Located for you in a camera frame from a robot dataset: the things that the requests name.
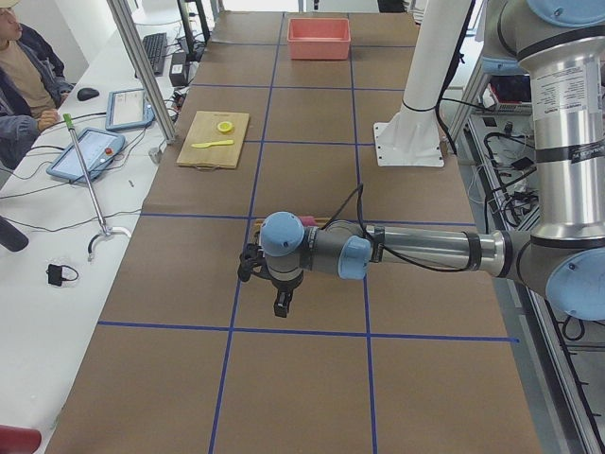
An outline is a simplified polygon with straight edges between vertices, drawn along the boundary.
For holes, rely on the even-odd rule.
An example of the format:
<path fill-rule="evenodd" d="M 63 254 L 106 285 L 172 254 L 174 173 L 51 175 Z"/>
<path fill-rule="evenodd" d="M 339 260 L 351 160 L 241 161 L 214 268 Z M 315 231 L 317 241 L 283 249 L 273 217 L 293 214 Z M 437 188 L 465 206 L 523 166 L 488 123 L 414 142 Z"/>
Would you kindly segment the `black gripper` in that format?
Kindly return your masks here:
<path fill-rule="evenodd" d="M 274 315 L 284 317 L 289 312 L 294 290 L 303 282 L 303 270 L 281 272 L 268 268 L 269 280 L 277 290 L 273 305 Z"/>

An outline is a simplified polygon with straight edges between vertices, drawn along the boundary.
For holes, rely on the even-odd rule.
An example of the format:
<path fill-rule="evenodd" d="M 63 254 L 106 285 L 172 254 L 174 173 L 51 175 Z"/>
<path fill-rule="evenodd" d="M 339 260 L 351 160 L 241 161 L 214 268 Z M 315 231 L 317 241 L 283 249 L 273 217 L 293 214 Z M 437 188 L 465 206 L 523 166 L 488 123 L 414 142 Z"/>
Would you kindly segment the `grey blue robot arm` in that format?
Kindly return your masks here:
<path fill-rule="evenodd" d="M 260 228 L 264 268 L 284 317 L 304 271 L 361 279 L 372 262 L 438 271 L 485 271 L 543 296 L 578 319 L 604 317 L 604 127 L 600 1 L 492 1 L 486 71 L 520 68 L 530 79 L 540 219 L 528 232 L 430 231 L 332 219 L 305 226 L 277 212 Z"/>

